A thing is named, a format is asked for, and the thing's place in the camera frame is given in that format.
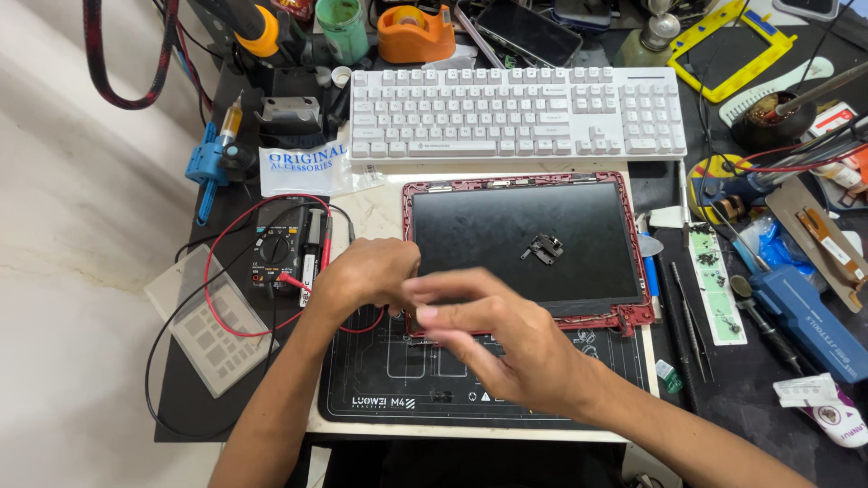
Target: hand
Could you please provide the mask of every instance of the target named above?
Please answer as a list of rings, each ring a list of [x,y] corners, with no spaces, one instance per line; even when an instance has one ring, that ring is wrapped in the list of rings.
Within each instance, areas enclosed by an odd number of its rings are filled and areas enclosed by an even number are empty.
[[[607,383],[617,375],[575,349],[551,315],[482,268],[428,274],[404,283],[426,337],[446,346],[498,398],[594,423]],[[423,307],[442,298],[474,300]],[[496,358],[470,332],[490,331],[506,353]]]
[[[414,242],[358,238],[317,276],[312,297],[326,293],[332,303],[346,304],[350,311],[388,305],[394,317],[404,308],[401,284],[416,276],[419,259]]]

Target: phone screen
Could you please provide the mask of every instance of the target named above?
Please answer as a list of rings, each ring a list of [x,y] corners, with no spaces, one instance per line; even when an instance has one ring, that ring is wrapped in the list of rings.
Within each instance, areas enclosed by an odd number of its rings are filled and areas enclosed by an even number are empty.
[[[802,10],[810,10],[818,14],[827,14],[832,11],[834,5],[833,0],[778,0],[778,2],[789,7],[795,7]]]
[[[477,27],[552,66],[565,66],[582,46],[578,35],[510,0],[495,0],[479,14]]]

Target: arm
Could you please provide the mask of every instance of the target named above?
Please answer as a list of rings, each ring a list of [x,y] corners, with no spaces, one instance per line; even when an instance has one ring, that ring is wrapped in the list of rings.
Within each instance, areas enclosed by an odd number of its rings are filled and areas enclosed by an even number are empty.
[[[609,429],[656,456],[696,488],[808,487],[812,484],[755,445],[631,385],[578,350],[548,312],[487,271],[408,280],[427,337],[449,349],[495,396]],[[474,300],[426,307],[446,297]],[[470,336],[492,331],[497,358]]]
[[[412,242],[356,239],[314,281],[293,334],[247,403],[209,488],[283,486],[299,458],[326,348],[346,317],[374,303],[400,312],[401,282],[416,273]]]

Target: orange tape dispenser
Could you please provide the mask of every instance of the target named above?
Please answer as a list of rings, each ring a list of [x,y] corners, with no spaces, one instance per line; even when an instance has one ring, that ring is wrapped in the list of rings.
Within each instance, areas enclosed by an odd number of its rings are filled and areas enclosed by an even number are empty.
[[[392,7],[377,21],[379,54],[389,63],[429,63],[452,56],[455,30],[449,7],[430,16],[410,5]]]

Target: plastic stencil case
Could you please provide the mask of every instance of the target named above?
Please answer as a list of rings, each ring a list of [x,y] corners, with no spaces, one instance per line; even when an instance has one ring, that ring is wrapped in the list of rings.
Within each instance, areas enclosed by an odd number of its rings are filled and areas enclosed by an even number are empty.
[[[145,293],[163,320],[167,320],[178,305],[202,285],[208,252],[209,248],[204,244],[197,247],[145,287]],[[208,278],[213,278],[222,269],[213,256]],[[221,274],[208,285],[208,292],[214,309],[233,330],[243,333],[268,330],[228,274]],[[196,293],[178,312],[169,324],[169,330],[214,398],[222,395],[266,357],[271,339],[269,336],[240,337],[223,330],[205,302],[204,291]]]

